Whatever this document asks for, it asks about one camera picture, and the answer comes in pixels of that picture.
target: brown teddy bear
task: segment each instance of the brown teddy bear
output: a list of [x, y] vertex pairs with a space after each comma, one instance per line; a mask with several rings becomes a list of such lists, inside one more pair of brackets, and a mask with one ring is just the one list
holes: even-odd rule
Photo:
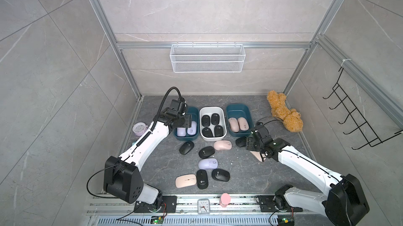
[[267, 100], [272, 108], [272, 115], [283, 120], [284, 127], [290, 132], [297, 133], [302, 131], [304, 123], [301, 120], [300, 113], [296, 109], [289, 110], [285, 106], [286, 95], [278, 94], [275, 91], [270, 91], [267, 94]]

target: black computer mouse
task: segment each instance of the black computer mouse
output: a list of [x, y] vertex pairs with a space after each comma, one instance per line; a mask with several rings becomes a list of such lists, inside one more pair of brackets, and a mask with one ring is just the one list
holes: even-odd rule
[[212, 138], [213, 137], [213, 132], [211, 131], [210, 128], [205, 127], [202, 129], [201, 133], [203, 134], [204, 137], [206, 138]]
[[208, 187], [207, 172], [205, 170], [200, 169], [196, 173], [196, 180], [197, 180], [198, 188], [206, 189]]
[[230, 179], [229, 172], [227, 172], [223, 169], [220, 169], [220, 168], [214, 169], [211, 172], [211, 177], [213, 177], [213, 179], [219, 180], [219, 181], [229, 181], [229, 179]]
[[239, 138], [239, 139], [235, 140], [235, 144], [237, 145], [237, 147], [245, 147], [246, 139], [247, 139], [247, 137]]
[[222, 128], [221, 125], [216, 125], [214, 127], [214, 136], [217, 137], [222, 137], [224, 136], [224, 129]]
[[186, 141], [180, 148], [179, 148], [179, 153], [182, 155], [185, 155], [186, 153], [189, 153], [193, 147], [195, 147], [195, 144], [192, 141]]
[[209, 127], [210, 126], [210, 117], [208, 115], [204, 115], [201, 117], [201, 125], [203, 127]]
[[213, 115], [211, 115], [211, 124], [217, 125], [219, 123], [220, 123], [220, 115], [217, 113], [214, 113]]
[[214, 150], [214, 147], [205, 147], [202, 150], [199, 151], [199, 156], [202, 159], [206, 159], [213, 155], [216, 151]]

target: clock face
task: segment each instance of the clock face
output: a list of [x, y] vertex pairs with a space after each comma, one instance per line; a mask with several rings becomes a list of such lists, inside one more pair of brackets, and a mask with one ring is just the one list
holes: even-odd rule
[[198, 200], [198, 213], [200, 215], [210, 213], [210, 201], [209, 199]]

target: white storage bin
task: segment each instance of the white storage bin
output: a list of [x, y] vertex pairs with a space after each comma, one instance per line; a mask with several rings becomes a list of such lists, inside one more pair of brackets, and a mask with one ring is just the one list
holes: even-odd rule
[[[206, 137], [204, 137], [203, 136], [203, 133], [202, 133], [202, 130], [203, 130], [203, 126], [202, 126], [202, 117], [204, 116], [204, 115], [208, 115], [209, 117], [210, 117], [210, 120], [211, 120], [211, 115], [213, 115], [214, 113], [217, 113], [219, 116], [220, 116], [220, 122], [219, 122], [219, 125], [221, 125], [222, 126], [222, 128], [223, 128], [223, 130], [224, 130], [224, 136], [222, 136], [222, 137], [213, 137], [213, 138], [206, 138]], [[224, 120], [224, 111], [222, 110], [222, 108], [220, 108], [220, 107], [215, 107], [215, 106], [213, 106], [213, 107], [204, 107], [204, 108], [201, 108], [200, 109], [200, 112], [199, 112], [199, 123], [200, 123], [200, 134], [201, 134], [201, 137], [205, 140], [205, 141], [209, 141], [209, 142], [212, 142], [212, 141], [219, 141], [219, 140], [222, 140], [224, 137], [225, 137], [225, 135], [226, 135], [226, 126], [225, 126], [225, 120]], [[210, 123], [210, 126], [209, 126], [209, 128], [211, 129], [211, 131], [212, 131], [212, 133], [213, 133], [213, 136], [214, 136], [214, 127], [215, 127], [215, 125], [214, 124], [211, 124]]]
[[245, 60], [242, 44], [174, 44], [169, 54], [175, 73], [241, 72]]

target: robotic arm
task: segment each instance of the robotic arm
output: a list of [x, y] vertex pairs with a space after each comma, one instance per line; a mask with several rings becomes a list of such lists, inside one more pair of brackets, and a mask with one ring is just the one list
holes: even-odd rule
[[[162, 110], [173, 89], [178, 92], [178, 100], [172, 100], [171, 105]], [[140, 171], [152, 151], [173, 129], [190, 127], [191, 117], [186, 111], [186, 102], [179, 90], [170, 88], [146, 133], [119, 158], [111, 156], [106, 161], [103, 189], [128, 203], [144, 202], [153, 212], [161, 208], [161, 191], [144, 184]], [[243, 139], [247, 150], [260, 152], [265, 158], [289, 166], [321, 191], [315, 193], [285, 185], [275, 193], [273, 202], [278, 209], [305, 208], [327, 216], [337, 226], [355, 226], [369, 212], [360, 182], [354, 176], [342, 176], [319, 165], [281, 138], [273, 140], [262, 123], [252, 129], [251, 136]]]

